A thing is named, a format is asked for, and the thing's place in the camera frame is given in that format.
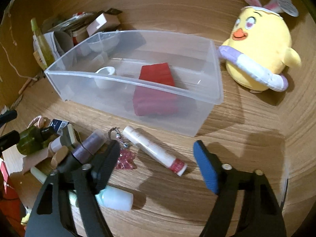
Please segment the purple black cosmetic tube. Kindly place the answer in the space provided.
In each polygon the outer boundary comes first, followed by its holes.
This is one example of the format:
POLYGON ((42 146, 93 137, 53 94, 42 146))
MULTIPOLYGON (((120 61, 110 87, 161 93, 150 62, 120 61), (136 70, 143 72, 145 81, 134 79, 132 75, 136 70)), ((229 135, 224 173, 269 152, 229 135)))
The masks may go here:
POLYGON ((100 129, 95 130, 59 163, 56 170, 60 173, 71 172, 87 164, 106 141, 103 132, 100 129))

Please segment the dark green glass bottle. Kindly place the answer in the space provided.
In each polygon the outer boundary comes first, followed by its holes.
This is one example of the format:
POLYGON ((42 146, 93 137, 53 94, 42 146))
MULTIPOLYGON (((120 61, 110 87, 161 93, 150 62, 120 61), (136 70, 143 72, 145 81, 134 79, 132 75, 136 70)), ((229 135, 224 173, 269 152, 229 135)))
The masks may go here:
POLYGON ((45 128, 31 126, 20 133, 17 150, 27 156, 48 147, 49 143, 56 138, 57 134, 51 126, 45 128))

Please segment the mint green white tube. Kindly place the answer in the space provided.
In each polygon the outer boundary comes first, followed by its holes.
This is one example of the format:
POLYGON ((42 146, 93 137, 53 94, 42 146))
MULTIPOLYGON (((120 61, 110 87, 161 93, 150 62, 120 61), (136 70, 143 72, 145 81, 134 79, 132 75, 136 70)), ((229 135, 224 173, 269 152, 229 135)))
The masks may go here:
POLYGON ((119 188, 107 186, 95 196, 98 205, 120 211, 130 211, 133 206, 133 194, 119 188))

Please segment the small green rectangular bottle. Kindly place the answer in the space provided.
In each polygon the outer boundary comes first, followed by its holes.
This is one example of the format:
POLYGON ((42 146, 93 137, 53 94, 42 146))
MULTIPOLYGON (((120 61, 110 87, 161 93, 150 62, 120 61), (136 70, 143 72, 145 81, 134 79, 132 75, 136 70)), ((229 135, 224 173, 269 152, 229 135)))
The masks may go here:
POLYGON ((66 146, 70 151, 81 144, 80 135, 72 124, 68 124, 63 128, 63 134, 60 139, 61 144, 66 146))

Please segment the pink butterfly keychain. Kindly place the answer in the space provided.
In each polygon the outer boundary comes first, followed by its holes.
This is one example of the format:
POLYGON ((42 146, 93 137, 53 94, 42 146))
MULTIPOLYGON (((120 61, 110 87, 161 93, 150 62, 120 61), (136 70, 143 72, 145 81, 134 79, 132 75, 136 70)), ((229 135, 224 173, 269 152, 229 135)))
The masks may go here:
POLYGON ((137 165, 134 162, 136 153, 130 150, 131 142, 120 132, 119 127, 112 127, 108 132, 111 140, 116 140, 120 144, 120 154, 115 166, 117 170, 135 170, 137 165))

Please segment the blue barcode small box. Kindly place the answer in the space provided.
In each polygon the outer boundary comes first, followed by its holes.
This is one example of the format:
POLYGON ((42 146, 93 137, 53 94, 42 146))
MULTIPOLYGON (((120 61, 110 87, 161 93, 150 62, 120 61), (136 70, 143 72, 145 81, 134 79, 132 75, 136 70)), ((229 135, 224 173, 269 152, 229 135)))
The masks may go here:
POLYGON ((53 119, 49 127, 52 127, 57 135, 62 135, 63 128, 70 124, 69 121, 60 120, 60 119, 53 119))

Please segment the white red-capped tube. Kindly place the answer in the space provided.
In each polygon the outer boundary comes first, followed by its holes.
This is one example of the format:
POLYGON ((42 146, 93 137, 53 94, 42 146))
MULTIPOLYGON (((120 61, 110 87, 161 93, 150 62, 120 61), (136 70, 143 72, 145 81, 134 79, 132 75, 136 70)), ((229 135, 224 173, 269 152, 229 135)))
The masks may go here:
POLYGON ((155 159, 155 161, 159 162, 178 176, 182 176, 187 169, 187 164, 185 162, 168 153, 161 146, 152 142, 133 127, 126 126, 123 130, 123 135, 137 148, 141 149, 152 159, 155 159))

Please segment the white tape roll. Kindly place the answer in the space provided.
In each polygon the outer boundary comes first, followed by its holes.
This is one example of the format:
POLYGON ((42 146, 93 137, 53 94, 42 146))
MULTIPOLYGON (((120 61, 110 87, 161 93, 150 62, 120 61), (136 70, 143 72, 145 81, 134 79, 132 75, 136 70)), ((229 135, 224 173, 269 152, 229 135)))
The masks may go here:
POLYGON ((116 69, 112 66, 106 66, 96 71, 98 76, 102 78, 95 78, 95 83, 100 89, 111 89, 114 86, 114 81, 110 79, 116 75, 116 69))

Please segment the red foil pouch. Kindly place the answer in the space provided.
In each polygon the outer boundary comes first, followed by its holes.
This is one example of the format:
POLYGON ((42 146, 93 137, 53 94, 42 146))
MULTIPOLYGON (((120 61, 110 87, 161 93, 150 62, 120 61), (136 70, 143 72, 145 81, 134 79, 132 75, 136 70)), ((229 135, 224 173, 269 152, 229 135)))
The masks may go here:
MULTIPOLYGON (((142 66, 139 79, 172 87, 175 85, 168 63, 142 66)), ((133 107, 137 116, 170 115, 178 111, 177 95, 136 86, 133 107)))

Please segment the pale yellow-green stick tube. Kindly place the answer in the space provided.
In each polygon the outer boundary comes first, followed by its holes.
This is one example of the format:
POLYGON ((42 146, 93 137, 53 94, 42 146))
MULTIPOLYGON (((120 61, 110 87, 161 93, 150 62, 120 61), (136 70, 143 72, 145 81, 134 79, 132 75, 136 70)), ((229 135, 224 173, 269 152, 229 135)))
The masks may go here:
POLYGON ((45 183, 47 175, 40 171, 38 168, 31 167, 30 172, 42 185, 45 183))

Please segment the tall yellow spray bottle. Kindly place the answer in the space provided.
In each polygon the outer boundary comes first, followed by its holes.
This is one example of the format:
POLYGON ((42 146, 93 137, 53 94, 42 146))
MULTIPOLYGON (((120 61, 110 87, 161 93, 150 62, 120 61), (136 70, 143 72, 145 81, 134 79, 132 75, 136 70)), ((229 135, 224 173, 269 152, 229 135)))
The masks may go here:
POLYGON ((41 57, 41 61, 43 65, 42 69, 45 71, 55 61, 55 58, 53 56, 53 53, 50 49, 50 46, 46 38, 44 37, 44 35, 42 34, 42 31, 38 27, 38 24, 35 18, 31 19, 31 28, 38 44, 38 53, 41 57))

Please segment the white folded paper bag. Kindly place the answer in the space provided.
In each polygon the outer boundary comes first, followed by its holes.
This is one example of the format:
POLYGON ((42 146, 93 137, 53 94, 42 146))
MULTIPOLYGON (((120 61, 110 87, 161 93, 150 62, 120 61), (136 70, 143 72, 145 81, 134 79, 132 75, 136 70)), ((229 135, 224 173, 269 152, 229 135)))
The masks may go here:
MULTIPOLYGON (((53 31, 43 35, 51 49, 54 60, 58 60, 74 47, 72 37, 64 31, 53 31)), ((39 64, 43 64, 44 57, 39 51, 39 45, 33 35, 34 58, 39 64)))

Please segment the stack of books and papers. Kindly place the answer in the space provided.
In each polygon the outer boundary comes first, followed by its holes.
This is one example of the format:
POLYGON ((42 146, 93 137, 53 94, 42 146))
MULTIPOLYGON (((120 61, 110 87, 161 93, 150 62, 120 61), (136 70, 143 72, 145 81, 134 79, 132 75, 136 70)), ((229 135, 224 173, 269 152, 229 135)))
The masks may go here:
MULTIPOLYGON (((86 28, 102 13, 115 15, 119 19, 119 16, 123 12, 119 9, 114 8, 110 8, 107 11, 101 10, 98 12, 78 12, 74 14, 71 18, 63 21, 61 18, 55 18, 51 21, 46 20, 46 22, 43 24, 42 30, 44 31, 44 33, 53 31, 64 31, 72 37, 73 43, 76 45, 90 37, 86 31, 86 28)), ((102 32, 116 31, 120 28, 120 25, 113 29, 105 29, 102 32)))

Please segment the white bowl of stones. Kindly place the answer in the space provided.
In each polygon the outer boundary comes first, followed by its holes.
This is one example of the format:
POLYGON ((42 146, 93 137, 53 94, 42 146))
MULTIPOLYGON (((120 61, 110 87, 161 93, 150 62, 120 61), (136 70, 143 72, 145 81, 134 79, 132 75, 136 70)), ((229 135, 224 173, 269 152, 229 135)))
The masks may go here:
POLYGON ((87 40, 89 48, 95 53, 111 53, 119 44, 119 33, 99 33, 87 40))

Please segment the clear plastic storage bin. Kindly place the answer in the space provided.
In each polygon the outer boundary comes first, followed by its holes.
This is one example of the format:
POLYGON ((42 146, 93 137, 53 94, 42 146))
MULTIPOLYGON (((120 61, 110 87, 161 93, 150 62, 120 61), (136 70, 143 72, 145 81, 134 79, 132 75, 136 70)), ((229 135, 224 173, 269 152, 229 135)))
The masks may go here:
POLYGON ((166 31, 115 31, 119 44, 111 53, 95 53, 87 38, 49 66, 45 74, 61 99, 187 136, 195 136, 215 105, 223 101, 222 76, 212 40, 166 31), (175 85, 140 80, 144 65, 168 63, 175 85), (100 89, 96 71, 112 66, 111 89, 100 89), (137 116, 136 86, 177 95, 178 111, 170 115, 137 116))

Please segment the small white pink box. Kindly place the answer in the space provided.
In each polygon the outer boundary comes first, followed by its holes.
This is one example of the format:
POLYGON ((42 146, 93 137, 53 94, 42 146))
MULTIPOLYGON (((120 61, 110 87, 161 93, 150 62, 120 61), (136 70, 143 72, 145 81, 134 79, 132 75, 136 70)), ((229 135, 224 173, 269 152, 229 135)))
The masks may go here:
POLYGON ((102 32, 105 29, 113 29, 119 25, 120 21, 117 16, 102 13, 87 26, 86 31, 89 36, 92 36, 95 33, 102 32))

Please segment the yellow chick bunny plush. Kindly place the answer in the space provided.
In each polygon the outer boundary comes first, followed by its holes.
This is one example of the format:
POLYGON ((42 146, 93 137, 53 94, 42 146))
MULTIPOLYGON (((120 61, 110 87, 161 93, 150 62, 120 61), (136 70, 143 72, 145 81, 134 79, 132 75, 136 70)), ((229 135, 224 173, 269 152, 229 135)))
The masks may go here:
POLYGON ((288 80, 285 67, 301 67, 299 54, 292 48, 289 28, 282 13, 297 17, 291 0, 244 0, 230 37, 218 47, 218 56, 226 61, 226 70, 241 86, 252 93, 267 89, 283 92, 288 80))

